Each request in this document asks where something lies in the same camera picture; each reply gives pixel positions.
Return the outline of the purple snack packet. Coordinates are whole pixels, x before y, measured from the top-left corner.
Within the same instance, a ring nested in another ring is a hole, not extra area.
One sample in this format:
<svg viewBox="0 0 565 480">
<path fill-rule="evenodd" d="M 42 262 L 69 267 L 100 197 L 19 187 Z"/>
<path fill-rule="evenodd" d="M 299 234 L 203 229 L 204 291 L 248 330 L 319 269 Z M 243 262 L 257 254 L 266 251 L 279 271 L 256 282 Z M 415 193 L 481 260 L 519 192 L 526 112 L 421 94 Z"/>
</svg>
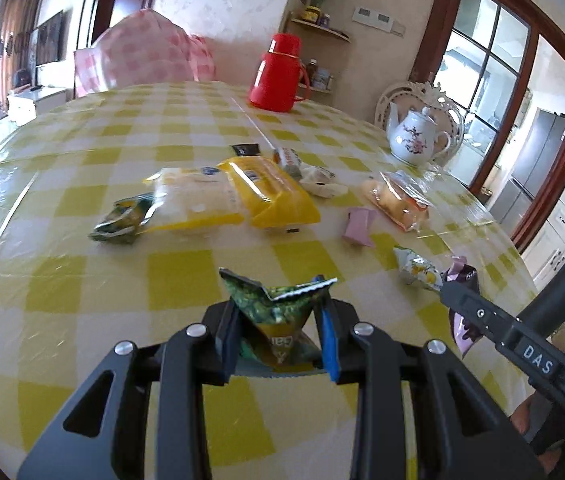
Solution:
<svg viewBox="0 0 565 480">
<path fill-rule="evenodd" d="M 450 267 L 443 273 L 443 282 L 443 304 L 449 309 L 450 333 L 461 358 L 464 358 L 483 334 L 468 313 L 468 296 L 460 292 L 460 286 L 479 295 L 479 274 L 465 256 L 453 256 Z"/>
</svg>

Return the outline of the green snack packet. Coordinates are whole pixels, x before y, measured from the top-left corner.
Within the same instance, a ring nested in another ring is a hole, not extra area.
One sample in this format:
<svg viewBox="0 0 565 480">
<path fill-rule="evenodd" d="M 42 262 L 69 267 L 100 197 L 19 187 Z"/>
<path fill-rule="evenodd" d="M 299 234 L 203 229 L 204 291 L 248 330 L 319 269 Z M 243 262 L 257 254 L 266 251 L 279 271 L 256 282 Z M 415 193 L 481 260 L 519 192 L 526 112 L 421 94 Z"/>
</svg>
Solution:
<svg viewBox="0 0 565 480">
<path fill-rule="evenodd" d="M 336 278 L 265 286 L 220 269 L 230 300 L 240 311 L 236 372 L 251 377 L 297 377 L 321 372 L 321 350 L 304 332 L 309 317 L 330 297 Z"/>
</svg>

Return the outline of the orange bread package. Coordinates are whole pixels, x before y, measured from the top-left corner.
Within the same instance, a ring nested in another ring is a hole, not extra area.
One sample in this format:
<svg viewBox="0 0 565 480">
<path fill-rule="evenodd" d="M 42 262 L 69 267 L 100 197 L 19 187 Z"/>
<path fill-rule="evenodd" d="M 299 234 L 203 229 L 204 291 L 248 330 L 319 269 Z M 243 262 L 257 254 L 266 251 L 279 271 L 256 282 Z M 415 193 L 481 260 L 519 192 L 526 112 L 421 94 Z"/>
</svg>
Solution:
<svg viewBox="0 0 565 480">
<path fill-rule="evenodd" d="M 363 181 L 361 192 L 404 232 L 419 232 L 429 220 L 431 203 L 404 172 L 379 172 Z"/>
</svg>

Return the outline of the dark green packet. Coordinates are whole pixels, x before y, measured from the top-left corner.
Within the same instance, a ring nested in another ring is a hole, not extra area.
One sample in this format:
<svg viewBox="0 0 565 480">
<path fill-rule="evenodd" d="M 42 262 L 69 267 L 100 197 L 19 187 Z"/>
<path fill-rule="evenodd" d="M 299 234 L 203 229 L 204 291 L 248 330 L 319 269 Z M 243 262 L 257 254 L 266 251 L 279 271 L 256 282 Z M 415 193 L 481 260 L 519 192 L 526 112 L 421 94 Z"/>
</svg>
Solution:
<svg viewBox="0 0 565 480">
<path fill-rule="evenodd" d="M 131 245 L 147 226 L 154 212 L 154 195 L 142 193 L 117 200 L 113 209 L 92 228 L 95 242 Z"/>
</svg>

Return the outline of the pink snack packet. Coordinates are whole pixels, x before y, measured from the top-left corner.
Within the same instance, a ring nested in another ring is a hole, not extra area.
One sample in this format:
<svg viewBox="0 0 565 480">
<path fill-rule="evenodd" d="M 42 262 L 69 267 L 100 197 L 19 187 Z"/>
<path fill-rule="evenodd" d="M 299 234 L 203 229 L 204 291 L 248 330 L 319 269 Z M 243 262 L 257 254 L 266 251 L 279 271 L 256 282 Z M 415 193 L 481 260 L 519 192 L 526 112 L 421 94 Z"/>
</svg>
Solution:
<svg viewBox="0 0 565 480">
<path fill-rule="evenodd" d="M 378 211 L 365 207 L 348 209 L 347 223 L 343 233 L 345 240 L 366 247 L 375 246 L 370 236 L 372 223 L 378 217 Z"/>
</svg>

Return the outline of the pale yellow bread bag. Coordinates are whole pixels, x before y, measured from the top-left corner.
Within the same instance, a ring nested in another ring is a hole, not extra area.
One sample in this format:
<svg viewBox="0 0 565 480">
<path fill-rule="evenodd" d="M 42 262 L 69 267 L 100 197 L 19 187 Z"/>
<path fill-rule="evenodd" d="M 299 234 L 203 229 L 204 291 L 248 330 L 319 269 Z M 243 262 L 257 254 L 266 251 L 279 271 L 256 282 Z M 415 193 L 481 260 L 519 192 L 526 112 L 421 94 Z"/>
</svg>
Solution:
<svg viewBox="0 0 565 480">
<path fill-rule="evenodd" d="M 206 230 L 246 220 L 235 185 L 217 167 L 162 168 L 145 182 L 153 193 L 148 231 Z"/>
</svg>

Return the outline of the small white candy wrappers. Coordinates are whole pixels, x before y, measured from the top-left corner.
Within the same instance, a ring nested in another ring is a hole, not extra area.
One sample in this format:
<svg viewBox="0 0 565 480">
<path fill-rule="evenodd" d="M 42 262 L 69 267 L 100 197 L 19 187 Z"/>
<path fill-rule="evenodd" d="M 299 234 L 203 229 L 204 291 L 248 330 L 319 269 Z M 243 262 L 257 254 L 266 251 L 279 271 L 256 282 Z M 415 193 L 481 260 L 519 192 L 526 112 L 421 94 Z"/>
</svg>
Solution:
<svg viewBox="0 0 565 480">
<path fill-rule="evenodd" d="M 322 166 L 311 166 L 302 162 L 299 166 L 301 179 L 299 185 L 306 192 L 320 198 L 334 198 L 348 192 L 346 185 L 341 184 L 335 174 Z"/>
</svg>

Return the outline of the orange white candy packet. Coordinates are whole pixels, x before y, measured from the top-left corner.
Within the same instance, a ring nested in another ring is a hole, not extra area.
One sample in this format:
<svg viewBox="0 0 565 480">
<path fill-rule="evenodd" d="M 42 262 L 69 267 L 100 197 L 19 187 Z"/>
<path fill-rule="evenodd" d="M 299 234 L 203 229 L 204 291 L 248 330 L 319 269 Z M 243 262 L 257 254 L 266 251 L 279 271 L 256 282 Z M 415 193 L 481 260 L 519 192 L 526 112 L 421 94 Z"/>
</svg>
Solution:
<svg viewBox="0 0 565 480">
<path fill-rule="evenodd" d="M 273 154 L 276 164 L 296 181 L 302 179 L 302 160 L 292 148 L 276 148 Z"/>
</svg>

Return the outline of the black small packet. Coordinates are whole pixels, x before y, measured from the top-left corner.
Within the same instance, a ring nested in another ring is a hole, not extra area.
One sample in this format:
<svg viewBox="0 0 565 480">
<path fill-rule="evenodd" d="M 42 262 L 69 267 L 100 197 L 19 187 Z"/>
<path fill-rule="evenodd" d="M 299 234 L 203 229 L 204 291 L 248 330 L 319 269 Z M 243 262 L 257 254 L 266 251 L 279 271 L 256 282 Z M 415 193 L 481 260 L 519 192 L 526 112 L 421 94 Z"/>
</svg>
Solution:
<svg viewBox="0 0 565 480">
<path fill-rule="evenodd" d="M 261 154 L 260 144 L 258 143 L 232 144 L 232 151 L 237 156 L 258 156 Z"/>
</svg>

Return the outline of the yellow checkered tablecloth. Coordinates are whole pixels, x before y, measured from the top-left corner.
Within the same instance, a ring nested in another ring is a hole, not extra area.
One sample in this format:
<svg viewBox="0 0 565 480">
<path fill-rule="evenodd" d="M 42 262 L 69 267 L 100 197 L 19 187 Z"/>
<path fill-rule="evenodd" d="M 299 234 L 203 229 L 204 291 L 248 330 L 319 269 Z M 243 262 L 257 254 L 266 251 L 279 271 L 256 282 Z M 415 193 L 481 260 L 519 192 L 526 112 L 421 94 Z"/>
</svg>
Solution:
<svg viewBox="0 0 565 480">
<path fill-rule="evenodd" d="M 293 148 L 347 191 L 319 203 L 319 223 L 294 232 L 241 224 L 152 232 L 130 245 L 89 238 L 114 202 L 141 193 L 156 171 L 216 165 L 237 143 Z M 395 246 L 441 268 L 463 255 L 488 299 L 512 312 L 526 306 L 536 288 L 509 236 L 437 169 L 415 172 L 432 204 L 419 232 L 378 217 L 371 246 L 343 238 L 348 211 L 366 202 L 363 180 L 398 167 L 368 122 L 311 101 L 288 114 L 257 110 L 246 90 L 220 82 L 92 94 L 19 129 L 0 126 L 0 468 L 17 472 L 118 341 L 168 339 L 225 298 L 220 269 L 267 285 L 329 276 L 335 298 L 411 344 L 448 340 L 447 312 L 433 292 L 403 283 Z"/>
</svg>

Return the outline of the white carved chair back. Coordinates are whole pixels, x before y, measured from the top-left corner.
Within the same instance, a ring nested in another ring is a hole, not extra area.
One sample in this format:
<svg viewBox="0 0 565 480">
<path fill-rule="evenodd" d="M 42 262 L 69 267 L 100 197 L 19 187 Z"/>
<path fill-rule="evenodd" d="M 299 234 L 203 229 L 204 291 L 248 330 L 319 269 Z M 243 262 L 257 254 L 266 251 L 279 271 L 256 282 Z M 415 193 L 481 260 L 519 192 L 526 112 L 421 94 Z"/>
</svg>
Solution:
<svg viewBox="0 0 565 480">
<path fill-rule="evenodd" d="M 411 166 L 444 167 L 463 138 L 459 108 L 430 82 L 389 86 L 375 108 L 375 124 L 385 131 L 393 156 Z"/>
</svg>

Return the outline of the wooden framed glass door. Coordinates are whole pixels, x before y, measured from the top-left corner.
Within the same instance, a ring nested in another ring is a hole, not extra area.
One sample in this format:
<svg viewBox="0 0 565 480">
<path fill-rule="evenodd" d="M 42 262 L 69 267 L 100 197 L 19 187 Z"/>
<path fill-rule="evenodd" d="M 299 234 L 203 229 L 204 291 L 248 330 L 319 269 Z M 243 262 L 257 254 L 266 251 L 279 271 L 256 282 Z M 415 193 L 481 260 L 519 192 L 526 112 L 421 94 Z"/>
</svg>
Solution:
<svg viewBox="0 0 565 480">
<path fill-rule="evenodd" d="M 565 33 L 532 0 L 433 0 L 410 78 L 458 108 L 447 169 L 529 249 L 565 191 Z"/>
</svg>

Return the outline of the pink checkered covered chair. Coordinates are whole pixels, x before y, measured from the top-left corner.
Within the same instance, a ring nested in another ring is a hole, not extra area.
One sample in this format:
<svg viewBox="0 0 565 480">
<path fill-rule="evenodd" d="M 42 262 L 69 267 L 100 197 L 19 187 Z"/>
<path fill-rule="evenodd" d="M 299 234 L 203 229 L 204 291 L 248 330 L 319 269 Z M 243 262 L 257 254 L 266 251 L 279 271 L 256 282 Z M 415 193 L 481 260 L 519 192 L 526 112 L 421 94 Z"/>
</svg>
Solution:
<svg viewBox="0 0 565 480">
<path fill-rule="evenodd" d="M 188 35 L 162 14 L 142 9 L 74 52 L 78 98 L 138 84 L 210 81 L 216 66 L 205 39 Z"/>
</svg>

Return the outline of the wall television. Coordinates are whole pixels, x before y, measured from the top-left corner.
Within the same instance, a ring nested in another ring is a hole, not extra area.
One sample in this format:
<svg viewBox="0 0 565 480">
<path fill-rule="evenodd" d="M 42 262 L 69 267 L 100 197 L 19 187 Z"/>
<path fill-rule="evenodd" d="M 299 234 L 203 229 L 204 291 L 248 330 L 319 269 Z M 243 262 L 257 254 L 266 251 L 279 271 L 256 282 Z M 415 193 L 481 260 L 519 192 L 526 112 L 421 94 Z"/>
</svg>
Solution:
<svg viewBox="0 0 565 480">
<path fill-rule="evenodd" d="M 66 12 L 60 11 L 44 21 L 37 30 L 36 65 L 42 66 L 61 60 Z"/>
</svg>

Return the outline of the wooden wall shelf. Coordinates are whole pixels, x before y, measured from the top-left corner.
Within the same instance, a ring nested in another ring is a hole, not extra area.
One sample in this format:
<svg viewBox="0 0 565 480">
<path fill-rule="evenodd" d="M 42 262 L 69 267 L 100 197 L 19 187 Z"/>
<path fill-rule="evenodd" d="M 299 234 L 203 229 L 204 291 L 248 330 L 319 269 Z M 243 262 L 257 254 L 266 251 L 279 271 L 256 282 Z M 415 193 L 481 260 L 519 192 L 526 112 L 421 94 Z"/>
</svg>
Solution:
<svg viewBox="0 0 565 480">
<path fill-rule="evenodd" d="M 280 32 L 296 36 L 301 41 L 299 60 L 311 77 L 311 85 L 307 87 L 304 79 L 301 79 L 299 91 L 311 90 L 314 100 L 331 99 L 352 46 L 348 34 L 301 20 L 293 12 L 288 12 L 284 17 Z"/>
</svg>

